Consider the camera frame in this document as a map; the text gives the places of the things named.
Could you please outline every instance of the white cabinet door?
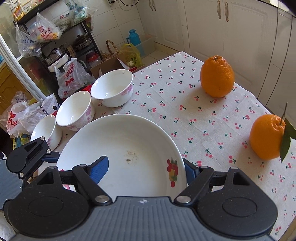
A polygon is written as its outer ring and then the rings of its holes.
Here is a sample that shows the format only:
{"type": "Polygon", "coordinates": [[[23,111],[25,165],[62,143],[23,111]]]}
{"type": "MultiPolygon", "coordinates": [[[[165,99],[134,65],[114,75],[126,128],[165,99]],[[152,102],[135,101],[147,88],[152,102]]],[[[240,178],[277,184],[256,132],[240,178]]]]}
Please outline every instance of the white cabinet door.
{"type": "Polygon", "coordinates": [[[181,19],[177,0],[154,0],[158,18],[158,38],[156,42],[184,51],[181,19]]]}
{"type": "Polygon", "coordinates": [[[150,34],[158,40],[158,17],[156,12],[149,7],[148,0],[140,0],[136,5],[143,25],[144,33],[150,34]]]}
{"type": "Polygon", "coordinates": [[[274,47],[277,8],[254,0],[226,2],[223,57],[235,72],[235,82],[258,97],[274,47]]]}
{"type": "Polygon", "coordinates": [[[290,43],[279,80],[267,103],[274,114],[281,116],[288,102],[286,117],[296,127],[296,18],[293,17],[290,43]]]}
{"type": "Polygon", "coordinates": [[[214,55],[223,55],[224,8],[223,1],[184,0],[189,33],[190,54],[205,61],[214,55]],[[217,7],[220,2],[219,19],[217,7]]]}

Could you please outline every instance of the floral bowl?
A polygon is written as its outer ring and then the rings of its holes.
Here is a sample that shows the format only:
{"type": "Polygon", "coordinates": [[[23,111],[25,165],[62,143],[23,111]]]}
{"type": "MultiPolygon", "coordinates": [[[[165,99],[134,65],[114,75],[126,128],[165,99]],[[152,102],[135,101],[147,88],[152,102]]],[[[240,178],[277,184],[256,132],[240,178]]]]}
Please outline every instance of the floral bowl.
{"type": "Polygon", "coordinates": [[[87,91],[79,91],[66,99],[57,111],[57,123],[72,131],[79,131],[94,118],[94,106],[87,91]]]}
{"type": "Polygon", "coordinates": [[[78,131],[63,149],[57,167],[71,170],[90,165],[101,156],[109,169],[99,186],[117,196],[169,196],[186,188],[182,156],[170,136],[157,124],[136,115],[108,115],[78,131]]]}
{"type": "Polygon", "coordinates": [[[31,141],[44,137],[51,150],[54,150],[62,138],[62,129],[56,123],[54,115],[47,115],[38,122],[31,135],[31,141]]]}
{"type": "Polygon", "coordinates": [[[91,95],[104,106],[118,107],[133,94],[133,74],[126,69],[110,71],[98,78],[91,87],[91,95]]]}

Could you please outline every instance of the large white bowl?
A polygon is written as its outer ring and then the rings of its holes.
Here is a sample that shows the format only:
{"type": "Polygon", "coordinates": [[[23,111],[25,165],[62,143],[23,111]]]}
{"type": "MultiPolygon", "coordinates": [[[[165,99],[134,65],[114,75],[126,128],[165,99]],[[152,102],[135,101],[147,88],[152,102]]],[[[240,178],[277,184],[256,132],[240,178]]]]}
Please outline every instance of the large white bowl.
{"type": "Polygon", "coordinates": [[[104,106],[118,107],[133,94],[133,74],[126,69],[110,71],[98,78],[91,87],[91,95],[104,106]]]}
{"type": "Polygon", "coordinates": [[[54,115],[45,116],[33,130],[31,141],[44,137],[51,150],[54,150],[62,138],[62,129],[56,123],[54,115]]]}
{"type": "Polygon", "coordinates": [[[70,139],[57,166],[71,170],[79,164],[90,165],[103,155],[109,159],[109,170],[99,186],[113,200],[117,196],[174,199],[186,188],[184,162],[176,144],[162,128],[143,117],[118,114],[94,120],[70,139]]]}
{"type": "Polygon", "coordinates": [[[87,91],[79,91],[67,98],[57,111],[57,123],[72,131],[79,131],[94,118],[94,106],[87,91]]]}

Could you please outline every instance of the table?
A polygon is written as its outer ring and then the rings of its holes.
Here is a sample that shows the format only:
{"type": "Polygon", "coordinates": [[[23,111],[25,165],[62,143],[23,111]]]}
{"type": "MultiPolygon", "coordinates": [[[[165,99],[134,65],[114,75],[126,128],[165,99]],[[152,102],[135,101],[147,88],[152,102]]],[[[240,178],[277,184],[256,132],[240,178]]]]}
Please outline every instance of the table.
{"type": "MultiPolygon", "coordinates": [[[[132,98],[123,106],[110,109],[93,99],[94,119],[114,113],[139,115],[162,127],[196,166],[215,171],[239,167],[275,202],[278,219],[271,236],[278,240],[296,216],[296,142],[292,140],[283,163],[279,158],[262,161],[249,145],[249,133],[268,110],[237,84],[224,98],[206,94],[200,85],[202,64],[179,52],[146,67],[134,74],[132,98]]],[[[64,128],[56,151],[74,134],[64,128]]]]}

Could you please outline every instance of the cardboard box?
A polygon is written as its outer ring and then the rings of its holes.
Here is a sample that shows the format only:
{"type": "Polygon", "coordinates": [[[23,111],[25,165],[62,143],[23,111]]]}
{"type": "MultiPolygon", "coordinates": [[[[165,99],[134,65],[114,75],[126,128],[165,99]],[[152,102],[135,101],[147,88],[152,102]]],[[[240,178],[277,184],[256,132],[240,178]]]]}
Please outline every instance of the cardboard box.
{"type": "MultiPolygon", "coordinates": [[[[140,68],[137,68],[135,71],[132,71],[132,73],[135,73],[135,72],[143,69],[144,67],[145,66],[143,65],[140,68]]],[[[97,79],[100,76],[102,76],[103,74],[106,74],[106,73],[116,70],[116,69],[129,69],[123,53],[118,54],[118,55],[98,64],[95,67],[92,67],[91,73],[97,79]]]]}

